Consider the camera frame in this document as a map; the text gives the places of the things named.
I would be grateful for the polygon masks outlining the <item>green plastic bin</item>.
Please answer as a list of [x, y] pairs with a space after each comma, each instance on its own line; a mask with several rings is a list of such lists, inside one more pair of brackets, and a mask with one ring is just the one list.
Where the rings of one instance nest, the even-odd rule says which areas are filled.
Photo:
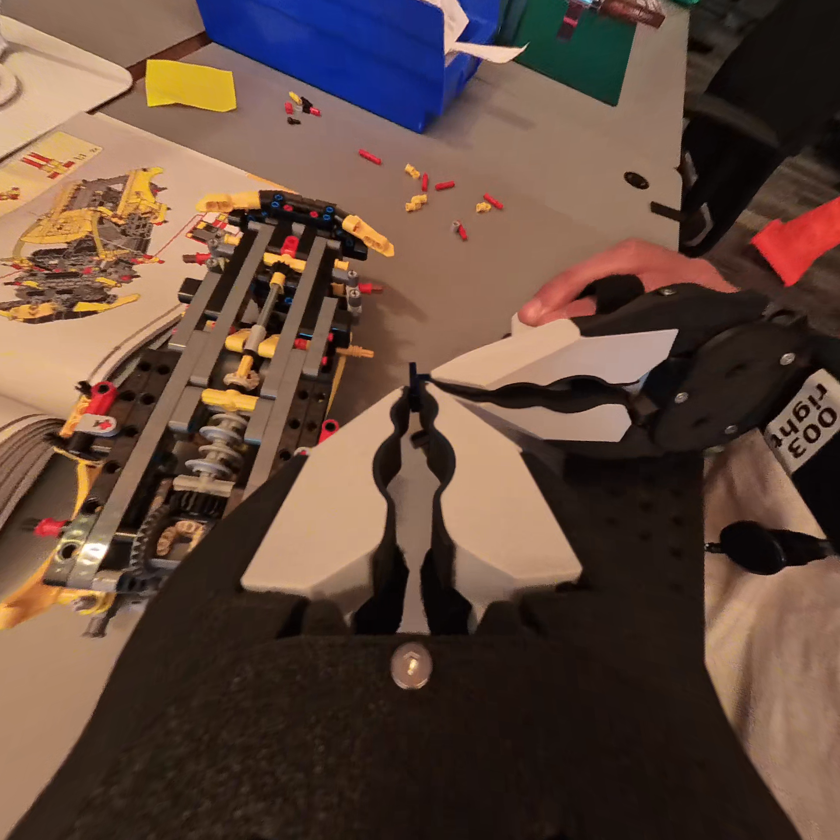
[[518, 63], [617, 107], [643, 93], [685, 91], [690, 5], [645, 1], [510, 2], [500, 36]]

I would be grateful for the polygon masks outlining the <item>blue plastic bin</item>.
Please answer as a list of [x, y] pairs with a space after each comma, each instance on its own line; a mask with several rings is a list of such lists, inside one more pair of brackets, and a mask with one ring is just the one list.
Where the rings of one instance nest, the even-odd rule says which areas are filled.
[[444, 11], [418, 1], [198, 1], [211, 41], [423, 133], [478, 71], [445, 55]]

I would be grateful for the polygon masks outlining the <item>black chair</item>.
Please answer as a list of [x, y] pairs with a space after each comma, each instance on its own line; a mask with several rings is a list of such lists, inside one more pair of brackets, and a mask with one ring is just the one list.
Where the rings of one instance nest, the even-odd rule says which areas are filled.
[[839, 2], [778, 2], [687, 100], [679, 251], [705, 255], [838, 104]]

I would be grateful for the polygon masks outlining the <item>white paper sheet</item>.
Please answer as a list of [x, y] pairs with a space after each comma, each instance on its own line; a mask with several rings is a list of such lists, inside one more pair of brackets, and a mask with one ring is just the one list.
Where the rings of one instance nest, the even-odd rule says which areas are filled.
[[444, 56], [465, 55], [489, 61], [494, 64], [506, 64], [518, 58], [529, 47], [480, 44], [468, 42], [461, 37], [469, 25], [469, 16], [458, 1], [426, 1], [438, 9], [443, 16], [443, 51]]

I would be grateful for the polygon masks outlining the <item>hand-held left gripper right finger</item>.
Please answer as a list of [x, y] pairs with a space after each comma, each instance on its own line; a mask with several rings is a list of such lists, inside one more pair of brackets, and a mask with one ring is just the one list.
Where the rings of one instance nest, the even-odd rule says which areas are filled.
[[543, 495], [538, 460], [439, 387], [422, 389], [422, 426], [438, 480], [422, 566], [430, 633], [468, 634], [494, 603], [579, 583], [581, 562]]

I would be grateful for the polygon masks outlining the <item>yellow brick car model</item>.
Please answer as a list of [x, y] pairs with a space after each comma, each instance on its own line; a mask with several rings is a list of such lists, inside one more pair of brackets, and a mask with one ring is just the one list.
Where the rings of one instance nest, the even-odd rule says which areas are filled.
[[329, 410], [364, 295], [352, 260], [393, 243], [357, 215], [284, 187], [207, 195], [187, 237], [206, 252], [181, 320], [129, 370], [77, 384], [47, 455], [76, 470], [66, 519], [30, 520], [54, 548], [2, 598], [2, 630], [68, 606], [102, 637], [144, 604], [187, 554], [297, 454], [334, 434]]

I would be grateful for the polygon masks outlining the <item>black perforated board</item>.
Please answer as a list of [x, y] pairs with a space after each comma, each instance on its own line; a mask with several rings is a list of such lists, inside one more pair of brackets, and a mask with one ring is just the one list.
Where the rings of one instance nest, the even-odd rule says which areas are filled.
[[707, 683], [702, 456], [523, 461], [582, 567], [522, 598], [533, 628], [669, 684]]

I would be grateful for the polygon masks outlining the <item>person's white shirt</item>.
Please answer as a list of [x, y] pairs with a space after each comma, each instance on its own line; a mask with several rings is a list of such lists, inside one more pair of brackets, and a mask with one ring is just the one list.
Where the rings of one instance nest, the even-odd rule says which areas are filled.
[[[707, 460], [705, 538], [732, 522], [825, 537], [760, 432]], [[803, 838], [839, 838], [838, 557], [772, 575], [705, 558], [706, 664], [753, 765]]]

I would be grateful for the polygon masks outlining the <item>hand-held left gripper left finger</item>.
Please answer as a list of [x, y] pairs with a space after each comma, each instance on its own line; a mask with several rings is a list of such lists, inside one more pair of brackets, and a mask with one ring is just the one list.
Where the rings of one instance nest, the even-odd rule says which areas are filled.
[[328, 601], [363, 635], [394, 634], [408, 571], [390, 485], [411, 416], [400, 387], [311, 449], [241, 579], [249, 592]]

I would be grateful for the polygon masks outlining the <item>yellow paper note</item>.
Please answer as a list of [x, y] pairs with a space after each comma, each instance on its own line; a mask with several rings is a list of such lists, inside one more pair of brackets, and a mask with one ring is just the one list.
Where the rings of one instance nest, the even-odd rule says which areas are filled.
[[148, 59], [145, 96], [150, 108], [182, 105], [210, 112], [236, 110], [234, 74], [169, 59]]

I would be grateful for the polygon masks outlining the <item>scattered small brick pins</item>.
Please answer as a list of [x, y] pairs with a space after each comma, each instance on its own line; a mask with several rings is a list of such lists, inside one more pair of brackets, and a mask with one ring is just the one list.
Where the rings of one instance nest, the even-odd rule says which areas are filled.
[[[298, 95], [294, 91], [288, 92], [288, 99], [285, 102], [285, 111], [287, 114], [287, 122], [289, 125], [299, 125], [301, 120], [296, 116], [297, 112], [308, 115], [313, 118], [320, 118], [322, 111], [315, 107], [311, 100]], [[380, 155], [371, 152], [365, 148], [360, 147], [357, 150], [357, 155], [364, 161], [372, 165], [382, 167], [383, 160]], [[405, 202], [405, 211], [408, 214], [418, 212], [427, 205], [429, 190], [435, 193], [443, 193], [455, 189], [457, 186], [453, 180], [431, 183], [429, 173], [421, 171], [411, 163], [406, 163], [403, 167], [403, 172], [417, 183], [417, 192], [413, 194], [408, 201]], [[484, 192], [481, 200], [476, 203], [475, 213], [477, 215], [489, 214], [493, 211], [501, 212], [505, 209], [505, 204], [488, 192]]]

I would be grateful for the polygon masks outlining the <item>open instruction booklet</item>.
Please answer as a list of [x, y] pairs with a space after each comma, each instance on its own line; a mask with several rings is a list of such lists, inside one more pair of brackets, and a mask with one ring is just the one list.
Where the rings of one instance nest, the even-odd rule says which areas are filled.
[[263, 178], [105, 115], [79, 114], [2, 163], [1, 523], [53, 455], [44, 434], [183, 314], [196, 205]]

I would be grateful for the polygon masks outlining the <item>person's right hand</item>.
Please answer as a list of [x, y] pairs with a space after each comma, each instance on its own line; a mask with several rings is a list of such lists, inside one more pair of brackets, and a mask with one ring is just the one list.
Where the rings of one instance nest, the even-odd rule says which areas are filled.
[[595, 301], [584, 296], [584, 289], [596, 280], [622, 275], [636, 276], [646, 291], [681, 283], [720, 292], [736, 291], [704, 259], [692, 259], [669, 248], [630, 238], [573, 265], [544, 284], [519, 310], [518, 320], [535, 328], [558, 319], [591, 316], [595, 313]]

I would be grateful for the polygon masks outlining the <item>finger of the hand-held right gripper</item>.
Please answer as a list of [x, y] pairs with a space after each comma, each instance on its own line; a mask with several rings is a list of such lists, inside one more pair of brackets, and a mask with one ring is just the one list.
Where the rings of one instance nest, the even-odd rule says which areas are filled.
[[508, 385], [546, 386], [588, 377], [635, 383], [670, 354], [676, 329], [585, 337], [579, 329], [525, 329], [432, 370], [433, 381], [494, 392]]
[[549, 442], [617, 443], [632, 425], [624, 405], [565, 413], [544, 406], [504, 407], [457, 396], [456, 402], [501, 432]]

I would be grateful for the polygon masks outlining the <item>grey desk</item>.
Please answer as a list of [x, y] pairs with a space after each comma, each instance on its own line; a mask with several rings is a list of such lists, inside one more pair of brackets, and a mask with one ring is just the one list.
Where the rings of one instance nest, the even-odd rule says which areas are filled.
[[[643, 93], [616, 108], [515, 64], [484, 65], [424, 134], [291, 79], [220, 45], [187, 54], [189, 62], [234, 72], [238, 109], [148, 108], [144, 86], [101, 110], [186, 148], [306, 196], [336, 200], [395, 245], [394, 259], [371, 257], [373, 281], [387, 286], [364, 311], [360, 342], [368, 362], [352, 360], [333, 414], [351, 420], [404, 382], [414, 361], [430, 370], [508, 330], [512, 313], [555, 273], [626, 238], [676, 244], [674, 223], [654, 217], [652, 200], [679, 196], [683, 93]], [[320, 118], [297, 112], [289, 125], [288, 92], [311, 100]], [[383, 166], [362, 160], [362, 147]], [[403, 167], [427, 171], [427, 205], [406, 213], [417, 183]], [[650, 188], [626, 184], [624, 172]], [[477, 215], [490, 193], [501, 212]]]

